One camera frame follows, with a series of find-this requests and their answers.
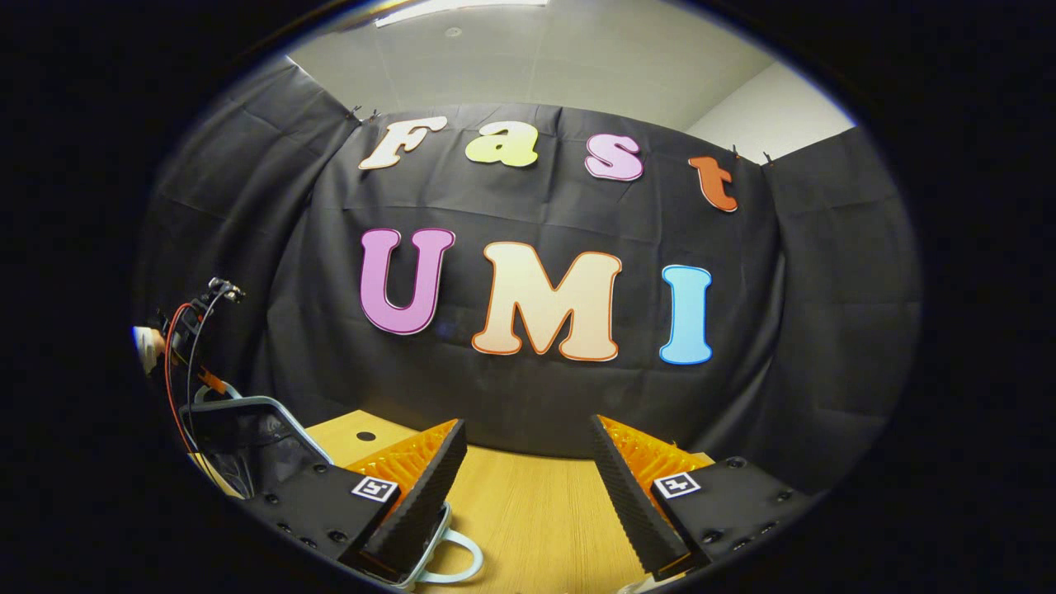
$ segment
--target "black backdrop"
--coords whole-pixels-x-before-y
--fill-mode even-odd
[[[389,124],[440,115],[447,126],[397,165],[357,168]],[[465,156],[480,126],[503,120],[539,130],[535,163]],[[586,420],[601,413],[693,450],[748,456],[815,491],[886,421],[916,342],[919,268],[902,199],[862,130],[760,167],[659,126],[553,106],[437,107],[357,125],[288,59],[226,92],[152,197],[139,323],[213,275],[233,280],[249,296],[213,322],[223,340],[204,351],[208,364],[306,426],[355,409],[417,429],[458,416],[470,443],[588,457]],[[638,142],[641,178],[586,171],[586,141],[602,132]],[[703,155],[730,171],[735,212],[701,196],[686,161]],[[378,227],[457,236],[419,334],[380,331],[359,304],[359,240]],[[492,279],[483,250],[494,241],[532,245],[554,283],[583,252],[620,258],[619,356],[573,361],[527,342],[511,356],[474,351]],[[407,245],[393,253],[394,303],[411,301],[416,262]],[[704,364],[657,354],[671,332],[668,264],[712,275]],[[515,331],[526,338],[520,318]]]
[[[922,197],[912,214],[934,305],[876,447],[812,516],[709,590],[1032,591],[1051,557],[1037,520],[1054,498],[1038,454],[1052,449],[1049,335],[1037,315],[1044,234],[1031,231],[1044,220],[1048,13],[711,5],[785,50],[874,130],[907,194]],[[21,148],[12,170],[26,197],[12,204],[24,256],[14,272],[26,278],[17,295],[35,302],[17,311],[29,332],[12,327],[16,356],[5,357],[22,420],[7,434],[22,512],[16,572],[76,591],[91,581],[186,592],[191,569],[200,591],[350,591],[296,549],[259,538],[170,447],[166,411],[135,387],[130,318],[115,307],[155,167],[230,73],[216,70],[219,56],[312,7],[5,5],[19,81],[6,97],[17,115],[8,138]]]

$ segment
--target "black cable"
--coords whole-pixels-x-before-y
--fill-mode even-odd
[[[220,298],[224,296],[224,293],[228,291],[226,286],[222,289],[223,290],[212,298],[212,302],[209,303],[209,307],[206,308],[205,315],[202,316],[202,323],[199,324],[197,334],[194,335],[194,341],[191,344],[191,354],[187,357],[187,429],[191,435],[191,441],[194,442],[194,449],[197,450],[197,453],[202,457],[202,466],[209,476],[209,480],[212,481],[212,483],[218,487],[220,487],[220,482],[212,476],[212,471],[209,469],[209,461],[205,454],[202,453],[202,448],[199,447],[197,444],[197,437],[194,434],[194,414],[191,402],[191,377],[194,375],[194,368],[191,364],[194,361],[194,350],[197,349],[197,339],[202,337],[202,331],[205,330],[205,322],[208,321],[209,314],[212,313],[212,309],[216,304],[216,301],[219,301]]]

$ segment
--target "table surface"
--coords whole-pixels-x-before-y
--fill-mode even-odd
[[[360,431],[376,439],[362,441]],[[344,466],[418,431],[355,411],[307,432]],[[417,593],[615,594],[646,578],[591,460],[469,446],[448,502],[451,527],[480,546],[484,568],[456,584],[419,584]],[[471,559],[444,543],[428,569],[457,573]]]

